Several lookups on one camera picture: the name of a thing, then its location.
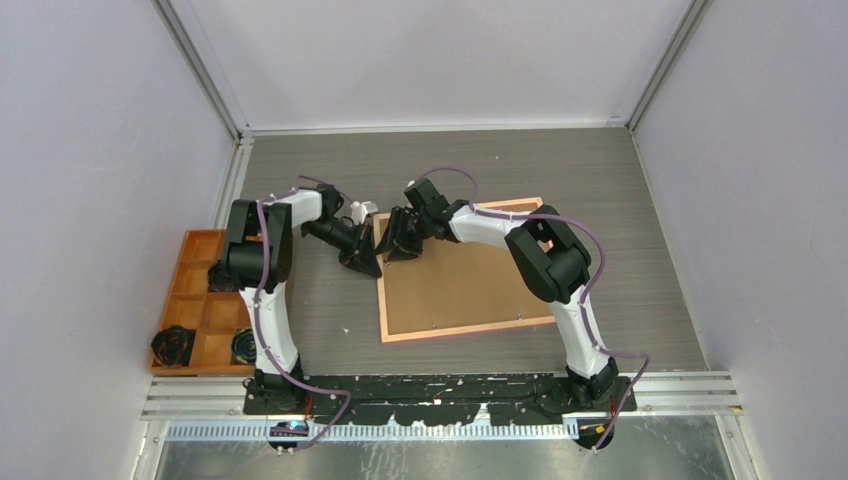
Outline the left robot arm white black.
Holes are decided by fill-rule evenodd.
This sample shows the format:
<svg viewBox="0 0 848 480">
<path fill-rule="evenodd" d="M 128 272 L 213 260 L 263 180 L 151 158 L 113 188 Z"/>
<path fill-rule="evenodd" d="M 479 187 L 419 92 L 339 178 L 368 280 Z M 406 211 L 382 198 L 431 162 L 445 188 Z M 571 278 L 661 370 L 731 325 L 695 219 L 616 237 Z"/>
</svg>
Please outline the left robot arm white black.
<svg viewBox="0 0 848 480">
<path fill-rule="evenodd" d="M 326 183 L 231 206 L 221 265 L 248 309 L 257 349 L 251 384 L 268 392 L 270 403 L 284 414 L 298 412 L 306 392 L 328 392 L 305 382 L 291 334 L 286 290 L 294 231 L 337 249 L 341 266 L 378 279 L 382 270 L 372 223 L 377 211 L 375 203 L 352 200 Z"/>
</svg>

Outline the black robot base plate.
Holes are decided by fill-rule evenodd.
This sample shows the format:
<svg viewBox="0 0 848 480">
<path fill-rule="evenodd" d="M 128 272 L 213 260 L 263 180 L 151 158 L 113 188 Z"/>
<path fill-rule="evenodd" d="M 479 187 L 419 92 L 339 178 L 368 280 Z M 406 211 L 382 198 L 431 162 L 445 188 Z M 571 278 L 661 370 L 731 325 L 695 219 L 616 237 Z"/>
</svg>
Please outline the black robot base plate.
<svg viewBox="0 0 848 480">
<path fill-rule="evenodd" d="M 320 424 L 435 427 L 488 417 L 494 426 L 548 425 L 565 414 L 608 417 L 637 407 L 635 397 L 625 393 L 631 384 L 625 376 L 598 399 L 574 394 L 570 378 L 549 373 L 312 376 L 307 384 L 328 392 L 298 398 L 262 392 L 252 386 L 253 378 L 242 382 L 245 414 L 306 416 Z"/>
</svg>

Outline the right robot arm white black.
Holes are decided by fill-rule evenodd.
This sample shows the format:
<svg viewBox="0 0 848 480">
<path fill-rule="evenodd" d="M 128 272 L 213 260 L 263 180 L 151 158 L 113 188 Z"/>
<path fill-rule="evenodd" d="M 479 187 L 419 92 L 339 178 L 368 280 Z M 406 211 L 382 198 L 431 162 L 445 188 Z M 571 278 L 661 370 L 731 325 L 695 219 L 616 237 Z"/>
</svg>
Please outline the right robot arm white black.
<svg viewBox="0 0 848 480">
<path fill-rule="evenodd" d="M 605 403 L 618 367 L 591 311 L 592 258 L 572 225 L 547 204 L 508 211 L 450 202 L 427 178 L 410 183 L 404 195 L 408 203 L 391 209 L 376 253 L 391 261 L 415 259 L 431 238 L 508 250 L 527 289 L 553 313 L 567 353 L 572 400 L 589 411 Z"/>
</svg>

